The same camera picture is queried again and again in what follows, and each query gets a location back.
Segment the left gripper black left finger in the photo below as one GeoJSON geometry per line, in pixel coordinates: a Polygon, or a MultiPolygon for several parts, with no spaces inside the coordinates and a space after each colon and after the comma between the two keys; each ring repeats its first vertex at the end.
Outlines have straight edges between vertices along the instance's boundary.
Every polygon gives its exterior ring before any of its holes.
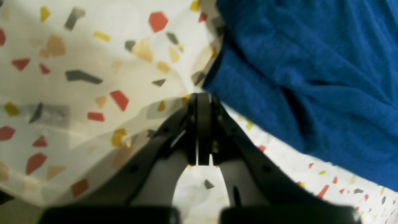
{"type": "Polygon", "coordinates": [[[196,162],[198,94],[170,116],[107,183],[69,206],[45,211],[40,224],[181,224],[172,205],[187,165],[196,162]]]}

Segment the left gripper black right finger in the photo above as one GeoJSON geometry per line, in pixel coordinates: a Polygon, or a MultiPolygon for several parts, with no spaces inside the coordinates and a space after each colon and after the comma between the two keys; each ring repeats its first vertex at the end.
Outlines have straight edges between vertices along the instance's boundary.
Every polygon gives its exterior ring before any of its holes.
{"type": "Polygon", "coordinates": [[[197,161],[220,168],[230,207],[221,224],[361,224],[353,207],[339,206],[299,186],[265,156],[207,93],[197,96],[197,161]]]}

